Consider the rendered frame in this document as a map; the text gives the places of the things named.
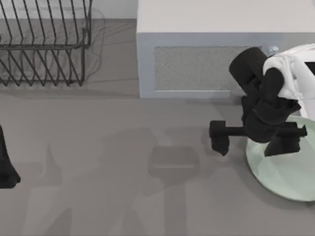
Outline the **pale green plate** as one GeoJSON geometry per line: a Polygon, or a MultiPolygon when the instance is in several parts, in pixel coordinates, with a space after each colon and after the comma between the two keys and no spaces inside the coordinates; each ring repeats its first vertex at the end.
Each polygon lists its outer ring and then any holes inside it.
{"type": "Polygon", "coordinates": [[[299,116],[288,120],[307,128],[299,152],[266,157],[267,145],[248,139],[246,160],[253,176],[270,192],[293,201],[315,202],[315,120],[299,116]]]}

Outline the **pale grey cabinet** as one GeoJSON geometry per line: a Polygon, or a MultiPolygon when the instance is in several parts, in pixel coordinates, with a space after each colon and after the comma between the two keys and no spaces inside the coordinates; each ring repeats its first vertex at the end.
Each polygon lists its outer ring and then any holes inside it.
{"type": "Polygon", "coordinates": [[[141,98],[227,99],[248,47],[266,54],[315,42],[315,0],[139,0],[141,98]]]}

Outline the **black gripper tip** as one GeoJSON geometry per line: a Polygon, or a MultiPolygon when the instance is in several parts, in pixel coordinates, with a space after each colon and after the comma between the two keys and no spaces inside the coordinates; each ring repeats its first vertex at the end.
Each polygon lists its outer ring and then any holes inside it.
{"type": "Polygon", "coordinates": [[[21,177],[10,161],[0,125],[0,189],[13,189],[20,181],[21,177]]]}

